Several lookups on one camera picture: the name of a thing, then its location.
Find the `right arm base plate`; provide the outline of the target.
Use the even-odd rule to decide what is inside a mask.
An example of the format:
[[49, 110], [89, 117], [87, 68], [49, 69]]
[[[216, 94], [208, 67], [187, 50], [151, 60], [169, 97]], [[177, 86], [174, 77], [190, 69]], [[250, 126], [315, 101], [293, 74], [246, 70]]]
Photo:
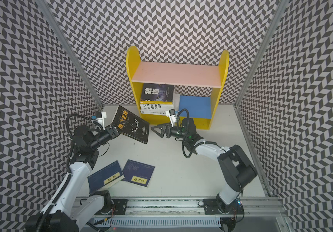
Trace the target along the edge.
[[206, 215], [243, 215], [245, 214], [240, 198], [234, 199], [230, 204], [219, 199], [203, 199], [203, 209]]

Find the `black book orange title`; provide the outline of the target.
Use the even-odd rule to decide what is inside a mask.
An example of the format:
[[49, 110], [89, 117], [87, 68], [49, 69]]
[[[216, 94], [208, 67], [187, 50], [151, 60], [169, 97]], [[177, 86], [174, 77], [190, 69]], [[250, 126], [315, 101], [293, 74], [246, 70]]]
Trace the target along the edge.
[[143, 144], [148, 143], [150, 129], [149, 122], [124, 107], [118, 106], [111, 124], [112, 126], [117, 127], [123, 135]]

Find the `white thin book small text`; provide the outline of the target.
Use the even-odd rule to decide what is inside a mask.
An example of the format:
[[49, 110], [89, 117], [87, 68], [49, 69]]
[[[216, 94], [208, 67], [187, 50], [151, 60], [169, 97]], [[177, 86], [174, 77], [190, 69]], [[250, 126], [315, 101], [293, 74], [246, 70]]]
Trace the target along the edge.
[[143, 110], [141, 109], [141, 113], [142, 114], [147, 114], [147, 115], [162, 115], [165, 116], [166, 115], [166, 111], [163, 110]]

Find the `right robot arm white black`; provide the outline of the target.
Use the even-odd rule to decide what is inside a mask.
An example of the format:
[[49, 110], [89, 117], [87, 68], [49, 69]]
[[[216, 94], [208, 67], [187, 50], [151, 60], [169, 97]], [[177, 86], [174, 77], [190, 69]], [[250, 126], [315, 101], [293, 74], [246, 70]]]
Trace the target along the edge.
[[257, 169], [240, 146], [223, 147], [216, 142], [206, 141], [196, 132], [192, 118], [184, 118], [181, 126], [164, 123], [151, 127], [151, 130], [161, 138], [181, 138], [184, 148], [189, 151], [188, 154], [184, 152], [186, 158], [196, 154], [218, 162], [225, 185], [217, 194], [216, 202], [223, 214], [233, 209], [243, 189], [257, 177]]

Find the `yellow illustrated book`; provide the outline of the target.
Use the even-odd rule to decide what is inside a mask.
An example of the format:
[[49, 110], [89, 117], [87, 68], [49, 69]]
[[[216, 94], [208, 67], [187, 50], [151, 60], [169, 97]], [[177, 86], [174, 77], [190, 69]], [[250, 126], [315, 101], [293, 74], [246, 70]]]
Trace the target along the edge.
[[140, 104], [173, 105], [173, 100], [172, 101], [140, 101]]

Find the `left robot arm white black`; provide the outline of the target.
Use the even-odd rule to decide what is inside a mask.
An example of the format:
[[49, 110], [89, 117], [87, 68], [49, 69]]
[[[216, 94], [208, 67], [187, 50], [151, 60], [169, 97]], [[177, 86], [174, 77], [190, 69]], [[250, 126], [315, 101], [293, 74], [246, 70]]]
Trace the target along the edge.
[[118, 137], [121, 129], [112, 125], [91, 129], [83, 125], [72, 134], [67, 174], [48, 204], [25, 224], [28, 232], [79, 232], [92, 216], [105, 207], [103, 194], [90, 196], [76, 211], [74, 202], [99, 157], [98, 148]]

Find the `white book black bold text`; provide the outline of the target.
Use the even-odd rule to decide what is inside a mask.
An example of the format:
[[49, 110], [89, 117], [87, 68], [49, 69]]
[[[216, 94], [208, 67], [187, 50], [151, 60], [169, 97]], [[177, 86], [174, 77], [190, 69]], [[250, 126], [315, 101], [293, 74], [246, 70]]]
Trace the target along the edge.
[[147, 112], [151, 112], [151, 111], [157, 111], [157, 112], [161, 112], [161, 111], [167, 111], [170, 109], [174, 109], [174, 105], [173, 104], [141, 104], [140, 105], [140, 109], [142, 111], [147, 111]]

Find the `black book white character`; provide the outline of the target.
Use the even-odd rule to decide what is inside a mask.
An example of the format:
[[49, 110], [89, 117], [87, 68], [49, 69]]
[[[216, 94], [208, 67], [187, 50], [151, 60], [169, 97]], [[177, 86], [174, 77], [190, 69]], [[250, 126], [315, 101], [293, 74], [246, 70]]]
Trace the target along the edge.
[[141, 101], [172, 102], [174, 85], [144, 83]]

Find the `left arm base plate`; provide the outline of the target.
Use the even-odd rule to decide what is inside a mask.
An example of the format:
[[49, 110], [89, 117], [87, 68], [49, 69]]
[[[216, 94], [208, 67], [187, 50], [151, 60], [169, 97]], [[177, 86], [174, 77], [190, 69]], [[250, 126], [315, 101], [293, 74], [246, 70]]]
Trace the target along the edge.
[[127, 199], [112, 199], [110, 202], [104, 204], [104, 206], [96, 213], [96, 216], [124, 215], [126, 212], [127, 203]]

